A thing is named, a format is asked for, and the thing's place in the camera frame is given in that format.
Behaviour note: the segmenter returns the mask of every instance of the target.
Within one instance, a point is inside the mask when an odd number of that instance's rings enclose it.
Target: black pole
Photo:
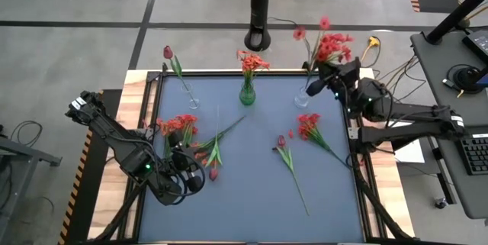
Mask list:
[[[453,27],[459,24],[468,14],[470,14],[484,0],[464,0],[449,16],[446,17],[425,40],[431,44],[438,43]]]
[[[244,38],[244,44],[250,50],[263,51],[271,44],[267,24],[268,3],[269,0],[251,0],[251,23]]]

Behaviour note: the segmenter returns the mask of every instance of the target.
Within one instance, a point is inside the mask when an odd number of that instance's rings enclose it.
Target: yellow cable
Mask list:
[[[472,14],[470,16],[467,16],[466,17],[466,20],[470,20],[472,17],[478,15],[479,13],[481,13],[481,12],[487,10],[487,9],[488,9],[488,5],[486,7],[484,7],[484,8],[481,8],[479,11],[474,12],[474,14]]]
[[[370,44],[368,47],[366,47],[366,50],[364,50],[364,52],[363,52],[363,57],[361,57],[361,62],[362,62],[362,61],[364,60],[364,58],[366,57],[366,53],[367,53],[367,51],[368,51],[369,49],[371,49],[371,44]]]

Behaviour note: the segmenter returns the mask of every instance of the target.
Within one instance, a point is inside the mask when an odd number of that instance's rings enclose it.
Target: floor stripe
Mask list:
[[[0,21],[0,27],[109,27],[138,28],[136,22],[90,22],[90,21]]]
[[[309,31],[318,31],[318,24],[299,24]],[[195,29],[195,30],[244,30],[249,29],[249,24],[243,23],[151,23],[153,29]],[[268,24],[269,30],[294,30],[294,24]],[[431,30],[432,26],[393,26],[393,25],[368,25],[368,24],[331,24],[331,31],[411,31],[420,32]]]
[[[144,11],[144,16],[143,16],[143,22],[141,23],[141,27],[137,35],[136,43],[134,44],[134,49],[132,51],[132,56],[130,57],[129,69],[137,68],[140,51],[143,48],[144,38],[146,37],[147,27],[149,24],[149,20],[151,19],[151,14],[153,12],[155,1],[156,0],[147,0],[146,10]]]

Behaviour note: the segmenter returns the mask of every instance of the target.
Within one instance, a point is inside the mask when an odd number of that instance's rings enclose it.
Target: keyboard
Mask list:
[[[488,138],[464,138],[457,145],[469,175],[488,174]]]

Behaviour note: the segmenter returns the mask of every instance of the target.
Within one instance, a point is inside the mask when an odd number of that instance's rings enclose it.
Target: wooden platform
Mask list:
[[[155,70],[130,70],[127,72],[116,116],[116,120],[127,129],[137,128],[148,71]],[[373,78],[373,71],[371,69],[361,69],[361,77],[365,76]],[[151,88],[146,114],[146,121],[148,122],[152,114],[155,90],[155,86]],[[383,143],[380,145],[380,148],[392,150],[390,143]],[[110,156],[113,156],[112,152],[108,153],[108,158]],[[410,236],[414,236],[394,155],[377,151],[371,154],[371,159],[382,204],[395,222]],[[104,168],[88,238],[98,236],[116,214],[124,200],[126,182],[127,177],[125,174],[120,171],[118,164],[111,160]],[[127,236],[132,234],[131,229],[133,228],[135,205],[134,203],[127,222]],[[371,205],[368,206],[368,214],[373,227],[373,233],[375,236],[378,236],[378,231],[375,227],[374,210]]]

